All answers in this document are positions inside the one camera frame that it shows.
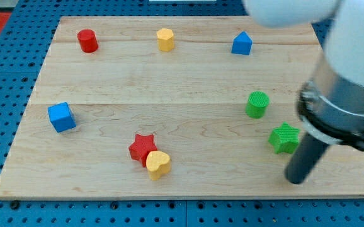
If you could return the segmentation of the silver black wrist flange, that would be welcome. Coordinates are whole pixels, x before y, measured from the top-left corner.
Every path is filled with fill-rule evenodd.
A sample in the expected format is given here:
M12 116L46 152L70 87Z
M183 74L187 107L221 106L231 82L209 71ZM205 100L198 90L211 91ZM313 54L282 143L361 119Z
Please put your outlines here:
M299 91L297 111L306 130L301 149L338 144L364 151L364 84L337 73L324 56Z

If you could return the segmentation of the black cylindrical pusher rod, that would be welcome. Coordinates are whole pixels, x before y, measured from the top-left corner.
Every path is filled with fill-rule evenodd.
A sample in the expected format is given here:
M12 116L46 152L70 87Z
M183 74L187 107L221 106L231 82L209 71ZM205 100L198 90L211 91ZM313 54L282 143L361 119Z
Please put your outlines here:
M293 184L303 183L328 147L328 144L306 133L285 168L285 178Z

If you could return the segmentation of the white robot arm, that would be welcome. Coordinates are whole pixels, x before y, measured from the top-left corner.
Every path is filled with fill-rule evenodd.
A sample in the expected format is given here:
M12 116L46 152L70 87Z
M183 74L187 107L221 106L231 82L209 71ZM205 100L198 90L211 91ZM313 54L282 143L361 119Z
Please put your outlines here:
M315 71L299 92L305 135L286 179L302 183L331 145L364 151L364 1L244 0L243 5L255 22L270 28L333 21Z

